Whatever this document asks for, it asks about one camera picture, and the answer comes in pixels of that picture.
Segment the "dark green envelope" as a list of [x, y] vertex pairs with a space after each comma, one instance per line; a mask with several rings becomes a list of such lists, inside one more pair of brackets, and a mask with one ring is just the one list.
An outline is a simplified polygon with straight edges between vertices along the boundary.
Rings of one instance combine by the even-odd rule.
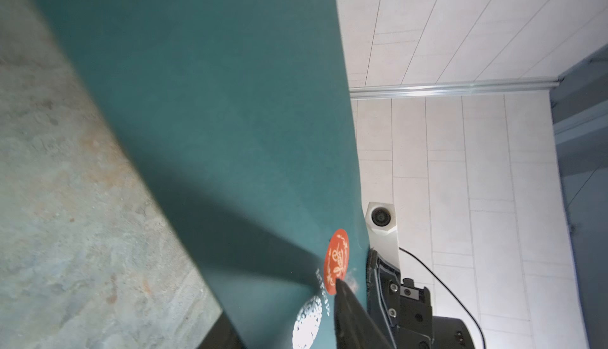
[[33, 0], [248, 348], [334, 348], [369, 247], [336, 0]]

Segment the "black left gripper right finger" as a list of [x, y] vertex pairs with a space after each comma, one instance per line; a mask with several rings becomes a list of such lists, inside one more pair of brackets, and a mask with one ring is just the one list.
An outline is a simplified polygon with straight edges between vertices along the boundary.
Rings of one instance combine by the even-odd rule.
[[352, 290], [341, 279], [336, 281], [334, 298], [334, 329], [338, 349], [390, 348]]

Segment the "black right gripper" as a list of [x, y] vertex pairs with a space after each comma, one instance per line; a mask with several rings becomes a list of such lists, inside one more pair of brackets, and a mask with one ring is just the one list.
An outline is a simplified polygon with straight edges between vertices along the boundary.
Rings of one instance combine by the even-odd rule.
[[430, 290], [371, 249], [367, 256], [367, 312], [392, 348], [473, 348], [465, 323], [433, 314]]

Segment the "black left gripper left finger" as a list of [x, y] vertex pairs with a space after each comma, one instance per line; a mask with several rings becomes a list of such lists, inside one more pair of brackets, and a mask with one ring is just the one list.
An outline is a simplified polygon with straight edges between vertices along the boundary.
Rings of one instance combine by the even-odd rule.
[[245, 349], [234, 326], [222, 313], [198, 347], [199, 349]]

